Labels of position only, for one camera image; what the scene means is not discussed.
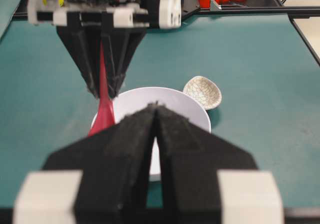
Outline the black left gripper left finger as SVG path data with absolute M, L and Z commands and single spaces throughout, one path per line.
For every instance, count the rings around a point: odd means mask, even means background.
M 146 208 L 156 104 L 51 153 L 45 171 L 81 170 L 77 223 L 126 223 Z

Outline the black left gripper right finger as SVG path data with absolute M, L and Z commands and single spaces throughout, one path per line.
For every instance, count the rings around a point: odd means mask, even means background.
M 256 170 L 255 159 L 164 106 L 157 107 L 155 124 L 168 223 L 220 223 L 217 171 Z

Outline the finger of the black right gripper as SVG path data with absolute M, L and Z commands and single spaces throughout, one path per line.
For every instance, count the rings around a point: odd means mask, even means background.
M 57 26 L 57 34 L 79 69 L 87 89 L 99 98 L 99 59 L 101 29 L 97 26 L 83 26 L 80 14 L 67 13 L 67 26 Z
M 108 96 L 115 98 L 122 87 L 132 57 L 147 33 L 146 28 L 116 28 L 113 16 L 102 13 L 101 41 Z

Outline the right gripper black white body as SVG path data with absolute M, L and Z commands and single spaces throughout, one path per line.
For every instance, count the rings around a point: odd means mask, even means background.
M 114 28 L 176 29 L 181 26 L 182 0 L 28 0 L 27 19 L 66 27 L 67 15 L 77 13 L 83 26 L 100 25 L 109 14 Z

